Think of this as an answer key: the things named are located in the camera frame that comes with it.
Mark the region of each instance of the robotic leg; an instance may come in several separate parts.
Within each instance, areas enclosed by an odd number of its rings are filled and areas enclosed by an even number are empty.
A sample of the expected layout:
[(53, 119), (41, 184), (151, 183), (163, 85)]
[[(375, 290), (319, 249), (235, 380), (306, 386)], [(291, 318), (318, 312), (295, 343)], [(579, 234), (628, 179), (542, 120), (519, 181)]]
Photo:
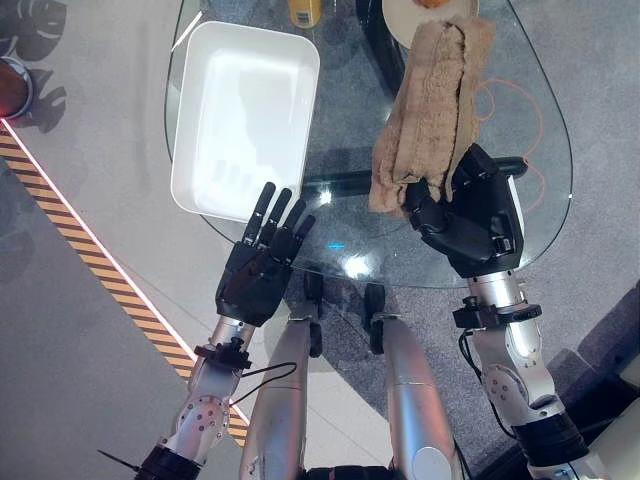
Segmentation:
[(374, 332), (380, 323), (394, 470), (406, 480), (460, 478), (449, 423), (422, 347), (396, 315), (376, 314)]
[[(318, 309), (312, 303), (293, 312), (269, 362), (294, 362), (293, 374), (260, 388), (242, 452), (242, 480), (296, 480), (303, 470), (307, 425), (307, 365), (311, 329)], [(266, 382), (278, 370), (265, 374)]]

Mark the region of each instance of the glass table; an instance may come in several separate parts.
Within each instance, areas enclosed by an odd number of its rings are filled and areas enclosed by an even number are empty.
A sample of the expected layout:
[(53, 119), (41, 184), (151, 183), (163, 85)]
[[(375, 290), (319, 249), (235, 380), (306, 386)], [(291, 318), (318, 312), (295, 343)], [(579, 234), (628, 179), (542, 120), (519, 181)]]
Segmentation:
[[(464, 285), (445, 256), (425, 245), (408, 221), (370, 212), (371, 154), (385, 126), (407, 52), (389, 34), (381, 0), (325, 0), (310, 30), (289, 21), (284, 0), (184, 0), (176, 27), (165, 105), (173, 152), (188, 36), (219, 20), (302, 35), (320, 53), (321, 71), (302, 196), (317, 223), (295, 262), (302, 269), (387, 285)], [(551, 245), (571, 201), (571, 149), (564, 119), (535, 51), (508, 0), (481, 0), (496, 38), (477, 91), (477, 143), (494, 157), (524, 158), (516, 179), (524, 212), (521, 267)], [(244, 224), (203, 217), (230, 241)]]

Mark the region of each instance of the white plastic tray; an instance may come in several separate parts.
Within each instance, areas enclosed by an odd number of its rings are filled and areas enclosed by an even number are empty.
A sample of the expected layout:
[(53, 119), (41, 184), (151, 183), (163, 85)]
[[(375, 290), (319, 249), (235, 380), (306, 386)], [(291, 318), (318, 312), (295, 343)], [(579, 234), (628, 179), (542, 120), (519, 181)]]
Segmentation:
[(319, 69), (318, 51), (303, 37), (222, 22), (198, 26), (178, 109), (176, 203), (246, 222), (267, 181), (299, 196)]

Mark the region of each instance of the warning tape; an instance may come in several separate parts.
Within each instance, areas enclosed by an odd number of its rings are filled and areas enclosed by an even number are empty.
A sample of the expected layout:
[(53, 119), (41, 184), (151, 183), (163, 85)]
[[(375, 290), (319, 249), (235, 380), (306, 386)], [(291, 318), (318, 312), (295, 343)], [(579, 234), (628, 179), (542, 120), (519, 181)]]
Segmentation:
[[(100, 246), (91, 238), (2, 124), (0, 124), (0, 156), (4, 157), (9, 169), (22, 182), (27, 192), (47, 214), (51, 223), (55, 225), (58, 232), (89, 267), (89, 270), (131, 317), (133, 323), (175, 369), (176, 373), (188, 380), (195, 362), (178, 339), (149, 308), (146, 301), (140, 298), (130, 281), (120, 273)], [(242, 447), (248, 429), (244, 414), (234, 406), (229, 416), (229, 434)]]

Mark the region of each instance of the brown cloth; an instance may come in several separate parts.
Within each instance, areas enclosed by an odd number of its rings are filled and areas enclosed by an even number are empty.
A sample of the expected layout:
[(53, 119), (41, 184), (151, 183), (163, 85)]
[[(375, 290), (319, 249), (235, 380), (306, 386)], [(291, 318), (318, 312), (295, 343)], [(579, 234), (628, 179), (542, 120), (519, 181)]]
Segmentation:
[(451, 201), (451, 177), (477, 137), (474, 93), (495, 28), (478, 17), (420, 25), (402, 86), (373, 149), (369, 208), (400, 214), (408, 183), (426, 178)]

